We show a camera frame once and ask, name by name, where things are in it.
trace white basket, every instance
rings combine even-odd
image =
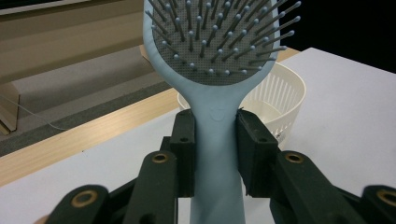
[[[275,63],[268,76],[242,101],[241,107],[255,113],[283,149],[305,98],[304,81],[286,66]],[[179,93],[180,110],[190,108]]]

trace table surface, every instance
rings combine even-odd
[[[285,149],[304,153],[335,186],[354,194],[360,195],[362,188],[371,184],[395,187],[392,130],[396,128],[396,75],[316,49],[285,53],[285,58],[295,56],[282,64],[299,74],[307,86]],[[54,195],[60,197],[73,189],[70,182],[75,186],[93,183],[104,184],[109,190],[116,188],[115,183],[137,175],[145,154],[125,148],[158,150],[158,143],[147,141],[147,135],[169,133],[176,112],[177,92],[164,91],[0,158],[0,201],[7,202],[0,203],[0,214],[13,220],[15,214],[7,211],[18,213],[11,208],[18,209],[19,204],[29,204],[25,209],[40,200],[56,204],[59,199],[53,199]],[[133,154],[124,159],[121,155],[125,153]],[[109,167],[100,166],[101,162]],[[124,165],[128,174],[122,170]],[[111,170],[122,174],[109,174]],[[111,181],[102,175],[111,176]],[[54,180],[59,183],[48,183]],[[179,209],[186,217],[180,223],[187,220],[186,204],[181,200]],[[257,223],[251,221],[264,217],[269,218],[264,223],[271,223],[267,205],[268,200],[247,200],[247,223]],[[37,206],[35,210],[42,210],[35,212],[45,215],[51,206]]]

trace bristle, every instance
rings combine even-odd
[[[233,46],[236,44],[236,42],[239,42],[242,40],[244,36],[248,34],[247,30],[242,30],[241,34],[228,46],[229,49],[233,48]]]
[[[180,33],[180,40],[181,42],[184,42],[186,40],[186,37],[184,36],[183,29],[181,28],[180,25],[180,18],[175,18],[175,22],[177,24],[178,32]]]
[[[187,10],[187,20],[189,22],[189,30],[192,29],[192,21],[191,21],[191,1],[186,2],[186,10]]]
[[[166,4],[165,7],[166,7],[166,11],[169,13],[169,16],[170,16],[170,18],[171,18],[172,23],[173,23],[174,26],[175,26],[175,31],[177,32],[178,29],[177,29],[177,24],[176,24],[175,16],[174,16],[174,14],[172,13],[172,7],[171,7],[171,5],[169,5],[169,4]]]
[[[235,5],[233,5],[233,9],[238,9],[238,6],[240,3],[241,3],[241,0],[236,0]]]
[[[190,63],[190,68],[192,68],[192,71],[196,71],[197,70],[197,68],[195,67],[194,63]]]
[[[228,70],[230,72],[230,75],[236,75],[236,74],[242,74],[246,75],[248,73],[247,70]]]
[[[215,54],[215,56],[213,56],[212,59],[210,59],[210,62],[214,63],[216,61],[216,59],[220,56],[220,54],[223,53],[222,49],[218,49],[218,52]]]
[[[205,48],[206,48],[206,40],[203,40],[203,41],[201,42],[201,51],[200,51],[200,53],[199,53],[199,56],[200,56],[201,58],[204,58],[204,57],[205,57]]]
[[[268,13],[268,8],[267,7],[262,7],[259,11],[259,16],[257,17],[257,19],[259,19],[259,21],[262,20],[262,18],[264,18]]]
[[[263,51],[257,52],[256,56],[260,57],[260,56],[262,56],[264,54],[269,54],[269,53],[272,53],[272,52],[277,52],[277,51],[281,51],[281,50],[285,50],[285,49],[287,49],[286,46],[281,46],[281,47],[276,48],[276,49],[263,50]]]
[[[157,34],[159,34],[167,43],[172,44],[172,41],[166,35],[160,32],[155,25],[152,25],[151,29],[153,29]]]
[[[199,40],[201,38],[200,37],[201,21],[202,21],[202,17],[201,16],[197,16],[197,29],[196,29],[196,33],[195,33],[195,40]]]
[[[223,22],[223,18],[224,18],[224,16],[223,16],[223,14],[220,12],[220,13],[218,14],[218,20],[216,21],[216,25],[219,27],[219,29],[221,29],[221,25],[222,25],[222,22]]]
[[[175,8],[178,8],[177,0],[171,0],[171,2],[175,6]]]
[[[250,9],[250,6],[247,6],[248,0],[245,0],[245,2],[242,4],[242,6],[238,9],[238,12],[236,14],[242,14],[243,11],[246,10],[246,8]]]
[[[275,21],[283,18],[285,16],[285,12],[279,13],[277,16],[273,17],[271,20],[267,21],[264,26],[258,29],[255,34],[258,35],[261,31],[265,30],[268,26],[272,25]]]
[[[251,7],[254,2],[256,2],[256,0],[250,0],[250,2],[247,3],[247,5]]]
[[[274,38],[274,39],[271,39],[271,40],[269,40],[269,41],[266,41],[266,42],[262,43],[262,46],[263,46],[263,47],[264,47],[264,46],[267,46],[267,45],[272,44],[272,43],[274,43],[274,42],[276,42],[276,41],[278,41],[278,40],[284,39],[284,38],[289,37],[289,36],[292,36],[292,35],[294,35],[294,31],[289,31],[289,32],[287,32],[287,33],[284,34],[284,35],[281,35],[281,36],[279,36],[279,37],[277,37],[277,38]]]
[[[177,15],[177,12],[176,12],[176,4],[175,4],[175,1],[174,1],[174,0],[170,0],[169,3],[170,3],[170,5],[171,5],[172,13],[173,13],[174,17],[177,18],[178,15]]]
[[[194,51],[194,45],[192,44],[192,40],[194,37],[194,31],[189,31],[189,51],[193,52]]]
[[[269,29],[268,31],[264,32],[261,34],[261,36],[270,36],[271,34],[273,34],[274,32],[278,31],[279,27],[272,27],[271,29]]]
[[[238,23],[241,21],[241,15],[239,15],[239,14],[236,14],[234,17],[233,17],[233,23],[231,24],[231,26],[228,28],[228,30],[227,30],[227,32],[224,34],[224,36],[223,37],[225,37],[227,34],[228,34],[228,32],[230,32],[230,31],[235,31],[235,28],[236,28],[236,26],[238,25]]]
[[[158,3],[160,3],[160,6],[165,10],[165,4],[163,3],[163,0],[157,0]]]
[[[256,46],[252,45],[249,48],[245,49],[244,51],[238,53],[237,55],[235,55],[235,57],[233,57],[234,59],[238,59],[246,54],[248,54],[249,52],[253,51],[256,48]]]
[[[231,2],[227,1],[224,4],[224,11],[223,11],[224,20],[227,20],[227,16],[228,16],[228,13],[230,12],[230,8],[231,8]]]
[[[204,0],[199,0],[198,3],[198,8],[199,8],[199,13],[198,15],[202,17],[202,8],[204,7]]]
[[[299,7],[301,5],[301,2],[298,1],[296,3],[294,3],[293,6],[289,7],[288,9],[285,10],[285,13],[289,13],[290,11],[294,10],[295,8]]]
[[[253,26],[254,25],[257,25],[257,24],[259,24],[259,19],[254,19],[254,21],[252,21],[251,23],[250,23],[250,25],[247,27],[247,31],[249,32],[250,30],[251,30],[251,28],[253,28]]]
[[[213,68],[209,68],[209,69],[207,70],[207,73],[208,73],[209,75],[215,75],[215,70],[214,70]]]
[[[284,4],[287,1],[288,0],[279,0],[279,1],[277,1],[273,6],[268,8],[268,10],[264,14],[260,15],[259,20],[262,20],[266,15],[268,15],[270,12],[272,12],[275,9],[277,9],[278,7],[282,6],[282,4]]]
[[[247,15],[247,17],[245,18],[245,21],[249,21],[250,18],[257,13],[260,9],[262,9],[264,7],[264,5],[268,2],[269,0],[265,0],[265,1],[261,1],[257,6],[255,6],[250,13]]]
[[[210,3],[206,3],[206,11],[205,11],[205,15],[204,15],[204,22],[202,23],[202,29],[206,29],[206,24],[207,24],[207,17],[209,15],[209,10],[211,8]]]
[[[301,17],[297,16],[293,20],[283,23],[281,26],[279,26],[279,28],[277,30],[281,30],[281,29],[283,29],[283,28],[285,28],[287,26],[290,26],[293,23],[299,21],[300,19],[301,19]]]
[[[164,34],[168,34],[168,32],[166,31],[166,29],[157,21],[157,19],[155,19],[155,18],[152,16],[151,12],[149,12],[148,10],[146,10],[145,13],[152,19],[153,23],[154,23],[156,26],[160,27],[160,29],[163,31]]]
[[[263,58],[263,59],[255,59],[255,60],[250,60],[248,61],[248,64],[253,64],[253,63],[266,63],[268,61],[275,61],[276,58]]]
[[[234,48],[230,53],[228,53],[226,56],[224,56],[221,60],[223,62],[226,62],[227,59],[229,59],[231,56],[233,56],[235,53],[237,53],[239,51],[238,48]]]
[[[263,37],[261,37],[260,39],[258,39],[257,41],[259,41],[260,43],[264,43],[264,42],[267,42],[269,40],[269,38],[268,38],[268,36],[263,36]],[[254,45],[260,45],[260,44],[257,44],[257,43],[259,43],[259,42],[257,42],[257,41],[251,41],[250,42],[250,44],[254,44]]]
[[[170,46],[169,43],[167,43],[165,40],[163,41],[163,45],[165,45],[167,48],[169,48],[170,50],[172,50],[172,52],[173,52],[174,54],[178,54],[178,51],[177,51],[174,47]]]
[[[261,66],[244,66],[244,67],[240,67],[240,70],[253,70],[253,71],[260,71],[262,70]]]
[[[250,11],[250,6],[245,6],[244,9],[241,11],[241,19]]]
[[[225,45],[225,43],[233,36],[233,32],[228,32],[228,34],[223,38],[221,41],[220,45],[217,47],[217,49],[222,49]]]
[[[179,61],[181,61],[182,63],[186,63],[186,62],[187,62],[186,60],[180,58],[180,56],[179,56],[178,54],[175,54],[175,55],[174,55],[174,59],[175,59],[175,60],[179,60]]]
[[[254,39],[252,39],[251,41],[250,41],[250,44],[251,45],[255,45],[256,43],[257,43],[257,41],[260,41],[260,40],[263,40],[265,37],[268,37],[267,36],[267,34],[269,34],[270,32],[265,32],[265,33],[262,33],[262,34],[260,34],[260,35],[257,35]]]
[[[212,33],[210,33],[210,37],[207,39],[207,44],[206,46],[209,47],[210,46],[210,42],[212,41],[212,39],[215,37],[216,31],[219,29],[219,27],[217,25],[213,25],[212,27]]]
[[[157,5],[155,5],[152,0],[148,0],[148,1],[152,5],[152,7],[154,8],[154,11],[157,12],[158,15],[160,15],[161,19],[163,19],[163,21],[167,21],[167,19],[163,15],[162,11],[157,7]]]
[[[213,11],[212,11],[212,16],[210,17],[211,20],[214,20],[216,17],[216,11],[218,10],[218,6],[219,6],[219,0],[213,0],[212,1],[212,6],[213,6]]]

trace cable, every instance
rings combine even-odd
[[[6,96],[4,96],[3,94],[0,94],[0,97],[3,98],[3,99],[5,99],[5,100],[7,100],[7,101],[9,101],[9,102],[12,103],[12,104],[18,106],[19,108],[23,109],[24,111],[28,112],[29,114],[31,114],[31,115],[33,115],[33,116],[39,118],[39,119],[44,120],[44,122],[46,122],[50,127],[54,128],[54,129],[61,130],[61,131],[70,130],[70,129],[64,129],[64,128],[60,128],[60,127],[57,127],[57,126],[53,125],[51,122],[47,121],[45,118],[43,118],[43,117],[41,117],[41,116],[39,116],[39,115],[33,113],[32,111],[30,111],[29,109],[25,108],[24,106],[22,106],[22,105],[20,105],[20,104],[18,104],[18,103],[15,103],[14,101],[8,99],[8,98],[7,98]]]

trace light blue hairbrush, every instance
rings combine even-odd
[[[235,116],[244,97],[268,75],[286,0],[146,0],[144,45],[155,70],[188,101],[196,122],[191,224],[243,224]]]

